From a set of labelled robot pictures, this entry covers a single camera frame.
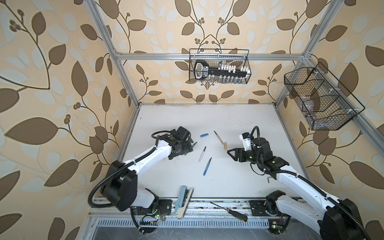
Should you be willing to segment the pink white pen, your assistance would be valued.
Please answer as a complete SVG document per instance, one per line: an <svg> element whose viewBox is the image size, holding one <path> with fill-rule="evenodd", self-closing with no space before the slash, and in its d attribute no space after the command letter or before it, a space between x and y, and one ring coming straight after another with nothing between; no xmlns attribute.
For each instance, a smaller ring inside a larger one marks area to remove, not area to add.
<svg viewBox="0 0 384 240"><path fill-rule="evenodd" d="M198 160L198 163L201 163L201 161L203 160L203 157L204 157L204 154L205 154L205 152L206 152L206 149L207 149L207 146L204 147L204 150L203 150L202 153L201 153L201 156L200 156L200 158L199 158L199 160Z"/></svg>

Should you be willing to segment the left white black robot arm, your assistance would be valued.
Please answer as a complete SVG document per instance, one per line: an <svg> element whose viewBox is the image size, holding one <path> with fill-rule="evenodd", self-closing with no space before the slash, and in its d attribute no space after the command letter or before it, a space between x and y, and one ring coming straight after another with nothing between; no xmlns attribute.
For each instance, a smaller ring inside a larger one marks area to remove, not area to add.
<svg viewBox="0 0 384 240"><path fill-rule="evenodd" d="M191 133L183 127L158 131L151 135L155 144L133 159L115 161L106 177L90 192L88 204L92 208L115 207L123 212L130 208L157 210L159 197L149 189L140 189L140 177L163 159L172 160L193 151Z"/></svg>

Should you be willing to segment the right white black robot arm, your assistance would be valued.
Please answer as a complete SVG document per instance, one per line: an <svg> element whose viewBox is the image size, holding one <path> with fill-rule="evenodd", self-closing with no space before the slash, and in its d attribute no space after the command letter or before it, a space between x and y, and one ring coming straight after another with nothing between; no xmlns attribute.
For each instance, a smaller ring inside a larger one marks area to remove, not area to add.
<svg viewBox="0 0 384 240"><path fill-rule="evenodd" d="M287 215L305 224L323 240L369 240L360 212L355 203L322 190L290 164L274 156L269 142L260 136L259 127L239 136L241 148L228 150L236 162L250 163L257 167L260 176L269 176L279 181L305 200L301 203L283 191L276 190L266 196L265 213L276 217Z"/></svg>

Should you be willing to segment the tan pen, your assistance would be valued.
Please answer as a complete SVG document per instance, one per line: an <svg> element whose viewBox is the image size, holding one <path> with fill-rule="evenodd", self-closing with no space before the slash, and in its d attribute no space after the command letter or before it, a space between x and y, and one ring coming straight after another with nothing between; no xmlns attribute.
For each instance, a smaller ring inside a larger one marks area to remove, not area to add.
<svg viewBox="0 0 384 240"><path fill-rule="evenodd" d="M214 131L214 133L217 136L217 138L219 139L219 141L221 142L221 144L225 145L225 142L221 139L221 137L218 135L218 133L216 131Z"/></svg>

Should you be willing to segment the blue pen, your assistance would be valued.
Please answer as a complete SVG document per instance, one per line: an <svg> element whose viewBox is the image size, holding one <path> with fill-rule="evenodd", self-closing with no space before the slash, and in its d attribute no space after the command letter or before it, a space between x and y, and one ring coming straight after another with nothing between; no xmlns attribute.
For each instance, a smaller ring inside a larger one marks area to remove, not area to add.
<svg viewBox="0 0 384 240"><path fill-rule="evenodd" d="M207 174L207 171L208 171L208 169L209 169L209 167L210 167L211 161L212 161L212 158L209 159L209 161L208 161L208 163L207 163L207 165L206 165L206 167L205 167L203 176L205 176L205 175Z"/></svg>

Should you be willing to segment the light blue stapler tool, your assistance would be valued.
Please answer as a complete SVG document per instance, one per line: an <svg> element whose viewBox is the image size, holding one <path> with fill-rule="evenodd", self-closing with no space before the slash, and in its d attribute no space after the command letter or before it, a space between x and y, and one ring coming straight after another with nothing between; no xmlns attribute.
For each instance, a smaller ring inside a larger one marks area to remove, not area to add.
<svg viewBox="0 0 384 240"><path fill-rule="evenodd" d="M187 211L188 205L191 201L194 188L188 189L186 186L182 186L179 197L176 201L174 214L176 218L182 219Z"/></svg>

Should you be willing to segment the black socket tool set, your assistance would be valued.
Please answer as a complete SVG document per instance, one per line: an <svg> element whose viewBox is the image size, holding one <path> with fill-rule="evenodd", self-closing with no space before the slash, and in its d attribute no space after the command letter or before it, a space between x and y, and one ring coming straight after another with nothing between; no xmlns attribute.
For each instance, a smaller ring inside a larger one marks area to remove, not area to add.
<svg viewBox="0 0 384 240"><path fill-rule="evenodd" d="M196 60L190 72L194 79L199 81L247 81L252 73L250 67L244 62L238 62L238 64L225 64L223 61L209 63L205 60Z"/></svg>

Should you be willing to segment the black handled screwdriver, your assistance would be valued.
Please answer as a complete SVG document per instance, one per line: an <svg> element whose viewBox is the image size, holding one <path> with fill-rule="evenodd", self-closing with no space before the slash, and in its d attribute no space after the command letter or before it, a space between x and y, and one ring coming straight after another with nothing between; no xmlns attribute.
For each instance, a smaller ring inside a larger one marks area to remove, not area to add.
<svg viewBox="0 0 384 240"><path fill-rule="evenodd" d="M219 206L219 205L217 205L217 204L215 204L213 202L210 202L210 204L212 204L212 205L214 205L214 206L216 206L216 207L218 207L218 208L220 208L222 210L225 210L231 216L235 217L238 220L241 220L241 221L243 221L245 223L248 221L248 217L246 215L244 215L244 214L241 214L241 213L239 213L237 211L234 211L234 210L231 210L231 209L228 209L228 208L221 207L221 206Z"/></svg>

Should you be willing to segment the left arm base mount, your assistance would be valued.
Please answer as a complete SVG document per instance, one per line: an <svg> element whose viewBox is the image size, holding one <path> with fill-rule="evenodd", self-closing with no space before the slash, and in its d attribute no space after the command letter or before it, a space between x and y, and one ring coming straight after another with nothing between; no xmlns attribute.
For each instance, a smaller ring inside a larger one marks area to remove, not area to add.
<svg viewBox="0 0 384 240"><path fill-rule="evenodd" d="M166 216L172 212L172 200L155 199L149 208L130 208L132 221L141 234L152 233L160 221L165 221Z"/></svg>

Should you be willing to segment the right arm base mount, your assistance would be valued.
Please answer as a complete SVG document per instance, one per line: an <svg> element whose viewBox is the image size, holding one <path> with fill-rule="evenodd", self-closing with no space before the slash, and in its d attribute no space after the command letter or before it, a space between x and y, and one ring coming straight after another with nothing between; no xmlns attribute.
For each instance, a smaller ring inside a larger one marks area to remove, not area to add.
<svg viewBox="0 0 384 240"><path fill-rule="evenodd" d="M285 197L285 196L286 196L286 193L280 190L277 190L267 195L265 200L251 200L249 202L253 217L267 216L267 217L278 218L279 220L278 222L269 223L270 226L268 228L268 231L272 235L283 234L286 231L288 224L291 221L291 216L280 212L278 210L277 203L276 203L279 197Z"/></svg>

